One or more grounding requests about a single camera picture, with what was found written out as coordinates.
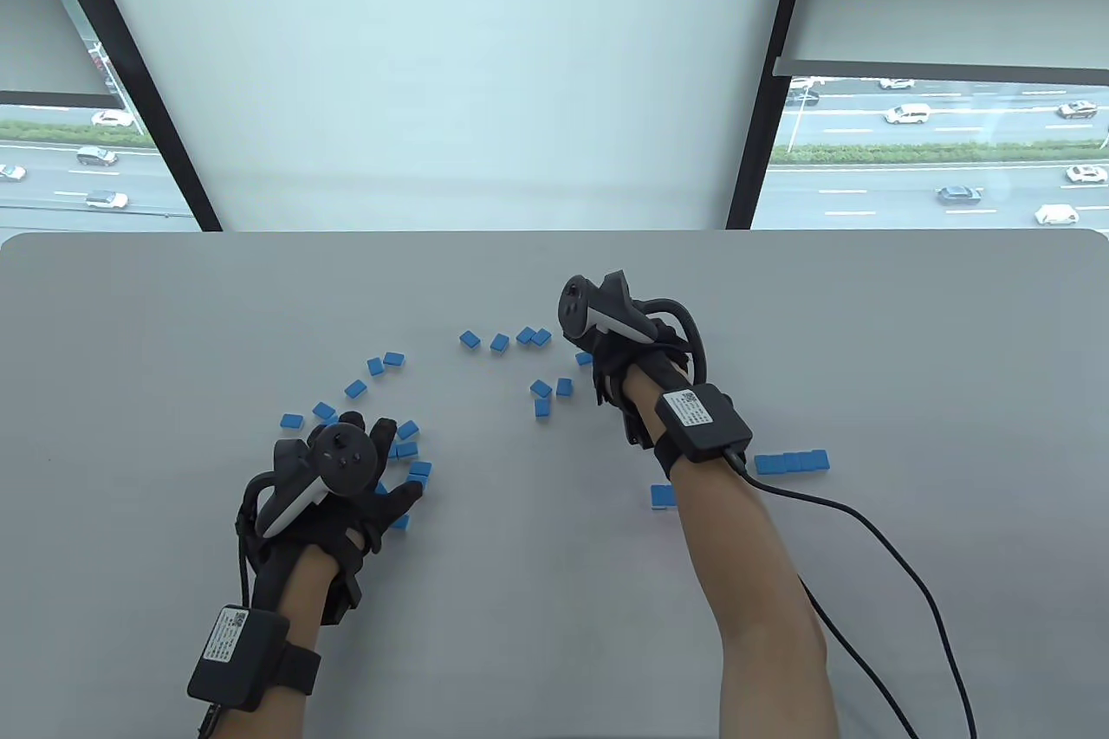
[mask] sticker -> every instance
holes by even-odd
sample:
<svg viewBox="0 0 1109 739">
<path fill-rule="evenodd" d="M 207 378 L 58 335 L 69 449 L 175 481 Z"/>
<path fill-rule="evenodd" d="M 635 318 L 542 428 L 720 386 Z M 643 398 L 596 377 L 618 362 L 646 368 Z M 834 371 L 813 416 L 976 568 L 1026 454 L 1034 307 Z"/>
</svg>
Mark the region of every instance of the sticker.
<svg viewBox="0 0 1109 739">
<path fill-rule="evenodd" d="M 212 627 L 212 635 L 204 648 L 202 658 L 206 661 L 220 661 L 227 664 L 235 654 L 235 645 L 238 644 L 238 636 L 243 634 L 243 624 L 246 622 L 246 609 L 238 609 L 234 606 L 225 606 L 220 610 L 220 617 Z"/>
<path fill-rule="evenodd" d="M 670 409 L 674 411 L 678 421 L 683 427 L 692 427 L 698 424 L 712 424 L 709 411 L 704 408 L 701 398 L 692 389 L 679 389 L 678 392 L 663 393 L 662 398 L 667 399 Z"/>
</svg>

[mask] cable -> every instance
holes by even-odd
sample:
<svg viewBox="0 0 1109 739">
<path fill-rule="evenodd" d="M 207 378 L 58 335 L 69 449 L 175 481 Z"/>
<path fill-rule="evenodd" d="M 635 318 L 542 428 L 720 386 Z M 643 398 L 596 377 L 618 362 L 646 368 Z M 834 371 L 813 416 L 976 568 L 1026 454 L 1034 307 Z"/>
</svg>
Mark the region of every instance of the cable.
<svg viewBox="0 0 1109 739">
<path fill-rule="evenodd" d="M 893 543 L 886 539 L 885 535 L 877 529 L 877 526 L 875 526 L 874 523 L 864 517 L 863 514 L 861 514 L 858 510 L 851 507 L 849 505 L 844 505 L 843 503 L 835 500 L 825 500 L 825 498 L 821 496 L 812 496 L 810 494 L 801 494 L 796 490 L 785 490 L 784 488 L 774 487 L 773 485 L 764 485 L 757 479 L 751 477 L 751 474 L 747 473 L 746 462 L 743 458 L 743 456 L 737 454 L 735 451 L 731 448 L 726 448 L 724 451 L 724 458 L 725 462 L 728 462 L 729 466 L 731 466 L 731 468 L 735 470 L 735 473 L 741 478 L 743 478 L 744 482 L 751 485 L 751 487 L 756 488 L 757 490 L 763 490 L 764 493 L 767 494 L 774 494 L 775 496 L 786 496 L 792 500 L 810 502 L 813 503 L 814 505 L 823 505 L 824 507 L 835 508 L 836 510 L 843 512 L 844 514 L 848 514 L 849 516 L 855 517 L 856 520 L 862 523 L 866 527 L 866 529 L 875 536 L 876 540 L 878 540 L 879 543 L 882 543 L 883 546 L 885 546 L 886 550 L 889 551 L 889 554 L 893 556 L 895 560 L 897 560 L 897 564 L 903 569 L 905 569 L 907 576 L 913 578 L 913 583 L 915 583 L 917 588 L 920 589 L 920 594 L 924 596 L 924 599 L 928 604 L 928 609 L 930 609 L 932 611 L 933 620 L 936 621 L 936 631 L 939 632 L 939 641 L 944 646 L 944 655 L 947 658 L 947 667 L 950 667 L 952 669 L 952 678 L 955 679 L 955 687 L 958 688 L 959 699 L 962 699 L 963 701 L 963 712 L 966 715 L 967 730 L 969 731 L 970 739 L 977 739 L 978 728 L 975 725 L 974 711 L 970 707 L 970 697 L 967 696 L 966 685 L 963 684 L 963 675 L 959 672 L 958 665 L 955 661 L 955 654 L 952 651 L 952 642 L 947 637 L 947 628 L 944 626 L 944 619 L 939 614 L 939 607 L 936 605 L 936 599 L 932 596 L 932 593 L 928 590 L 924 580 L 920 579 L 920 576 L 917 575 L 915 570 L 913 570 L 912 566 L 908 565 L 908 563 L 905 560 L 905 558 L 902 556 L 898 549 L 894 547 Z M 854 649 L 854 647 L 852 647 L 848 644 L 847 639 L 843 636 L 843 632 L 840 632 L 840 630 L 835 628 L 835 625 L 833 625 L 832 621 L 828 620 L 827 615 L 820 607 L 820 605 L 816 604 L 816 599 L 815 597 L 813 597 L 812 593 L 808 591 L 807 586 L 805 586 L 805 594 L 808 595 L 808 600 L 813 605 L 813 609 L 820 616 L 821 620 L 824 621 L 824 625 L 828 627 L 828 631 L 831 631 L 832 635 L 835 636 L 835 639 L 840 641 L 841 645 L 843 645 L 844 649 L 847 650 L 848 656 L 855 659 L 855 662 L 858 664 L 862 670 L 869 677 L 869 679 L 878 688 L 878 691 L 883 695 L 884 699 L 886 699 L 886 702 L 893 708 L 894 713 L 897 716 L 899 722 L 905 728 L 906 732 L 912 737 L 912 739 L 919 739 L 916 731 L 913 730 L 913 727 L 908 722 L 908 719 L 905 718 L 904 711 L 902 711 L 901 707 L 897 706 L 897 702 L 894 700 L 893 695 L 889 692 L 886 686 L 882 684 L 882 680 L 878 678 L 878 675 L 873 669 L 871 669 L 869 665 L 867 665 L 866 661 L 863 660 L 863 657 Z"/>
</svg>

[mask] finger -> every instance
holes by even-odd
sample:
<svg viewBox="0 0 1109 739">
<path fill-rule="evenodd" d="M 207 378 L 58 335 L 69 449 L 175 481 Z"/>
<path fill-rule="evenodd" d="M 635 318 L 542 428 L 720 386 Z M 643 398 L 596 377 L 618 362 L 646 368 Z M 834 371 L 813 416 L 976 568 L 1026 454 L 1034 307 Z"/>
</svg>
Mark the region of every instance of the finger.
<svg viewBox="0 0 1109 739">
<path fill-rule="evenodd" d="M 357 409 L 348 409 L 340 415 L 339 421 L 344 424 L 353 424 L 357 429 L 366 429 L 366 419 L 362 417 L 362 414 Z"/>
<path fill-rule="evenodd" d="M 374 443 L 377 458 L 383 462 L 389 457 L 389 447 L 397 436 L 397 423 L 391 418 L 378 418 L 369 431 L 369 441 Z"/>
<path fill-rule="evenodd" d="M 385 528 L 404 517 L 424 495 L 424 486 L 418 482 L 405 482 L 381 497 L 381 519 Z"/>
</svg>

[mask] black strap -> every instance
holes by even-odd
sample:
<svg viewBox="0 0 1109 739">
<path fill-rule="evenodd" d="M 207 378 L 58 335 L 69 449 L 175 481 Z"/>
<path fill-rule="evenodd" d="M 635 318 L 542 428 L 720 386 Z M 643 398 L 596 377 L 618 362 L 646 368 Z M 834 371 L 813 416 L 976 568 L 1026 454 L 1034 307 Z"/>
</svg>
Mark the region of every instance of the black strap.
<svg viewBox="0 0 1109 739">
<path fill-rule="evenodd" d="M 316 687 L 319 671 L 319 655 L 304 647 L 285 644 L 269 687 L 288 687 L 305 696 L 311 696 Z"/>
</svg>

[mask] road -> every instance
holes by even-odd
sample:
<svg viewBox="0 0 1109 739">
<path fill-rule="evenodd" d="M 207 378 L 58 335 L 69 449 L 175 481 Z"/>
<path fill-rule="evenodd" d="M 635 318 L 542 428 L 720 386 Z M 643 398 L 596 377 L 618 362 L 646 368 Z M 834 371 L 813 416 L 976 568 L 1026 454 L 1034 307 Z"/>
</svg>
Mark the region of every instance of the road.
<svg viewBox="0 0 1109 739">
<path fill-rule="evenodd" d="M 152 150 L 119 150 L 111 169 L 82 168 L 73 149 L 0 142 L 0 164 L 27 168 L 0 182 L 0 241 L 24 231 L 195 231 L 184 198 Z M 91 190 L 126 193 L 123 210 L 88 207 Z"/>
<path fill-rule="evenodd" d="M 1065 169 L 1045 162 L 772 168 L 754 227 L 1038 227 L 1032 215 L 1041 204 L 1065 203 L 1081 217 L 1071 227 L 1109 235 L 1109 185 L 1070 184 Z M 946 184 L 983 188 L 983 200 L 939 204 L 936 189 Z"/>
<path fill-rule="evenodd" d="M 879 89 L 876 81 L 843 79 L 813 87 L 816 105 L 786 107 L 776 144 L 950 144 L 956 141 L 1093 140 L 1109 130 L 1105 87 L 975 84 L 918 81 L 914 89 Z M 1086 99 L 1102 107 L 1088 121 L 1058 117 L 1059 104 Z M 888 124 L 887 109 L 927 104 L 927 124 Z"/>
</svg>

